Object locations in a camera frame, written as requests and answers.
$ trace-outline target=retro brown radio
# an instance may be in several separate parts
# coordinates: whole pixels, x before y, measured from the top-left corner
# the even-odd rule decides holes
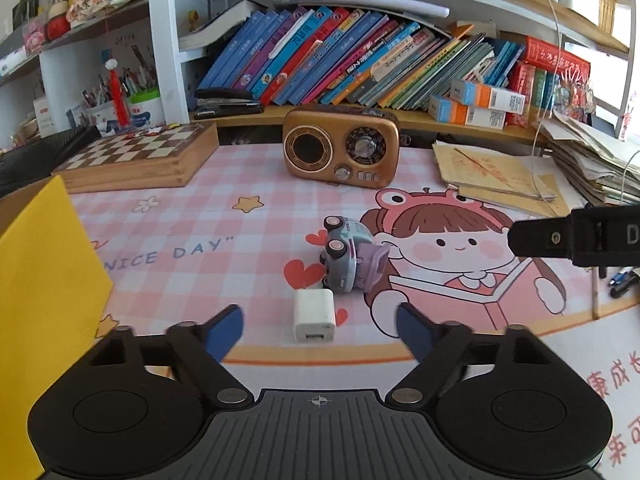
[[[305,105],[284,119],[289,171],[300,178],[381,188],[396,174],[398,118],[375,108]]]

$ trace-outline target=cartoon girl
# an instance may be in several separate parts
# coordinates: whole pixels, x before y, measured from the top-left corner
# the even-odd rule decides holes
[[[391,245],[385,274],[365,294],[381,332],[397,337],[396,306],[409,301],[435,322],[456,320],[476,332],[530,324],[560,314],[566,292],[539,258],[508,247],[511,219],[482,202],[446,192],[382,189],[380,209],[361,222],[377,244]]]

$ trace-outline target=green container lid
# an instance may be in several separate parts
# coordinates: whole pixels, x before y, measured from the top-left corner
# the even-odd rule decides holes
[[[138,92],[137,94],[133,94],[129,101],[131,104],[143,103],[145,101],[151,101],[151,99],[156,99],[160,97],[160,89],[158,87],[150,88],[149,90],[143,90],[142,92]]]

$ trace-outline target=purple book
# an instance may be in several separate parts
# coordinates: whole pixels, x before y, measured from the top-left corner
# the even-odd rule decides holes
[[[300,19],[301,16],[306,14],[307,9],[304,7],[298,7],[291,15],[285,20],[276,32],[273,33],[271,39],[265,43],[264,47],[260,49],[260,52],[255,55],[254,59],[249,66],[244,70],[244,73],[238,78],[236,83],[232,86],[235,89],[244,90],[251,86],[251,81],[254,80],[255,75],[261,71],[265,63],[268,63],[269,54],[274,49],[276,44],[284,37],[291,27]]]

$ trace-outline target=gray ribbed plate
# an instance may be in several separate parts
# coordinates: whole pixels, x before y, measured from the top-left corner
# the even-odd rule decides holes
[[[373,392],[268,390],[257,406],[217,415],[190,452],[140,480],[501,478],[462,462],[422,415],[389,409]],[[585,470],[561,480],[599,478]]]

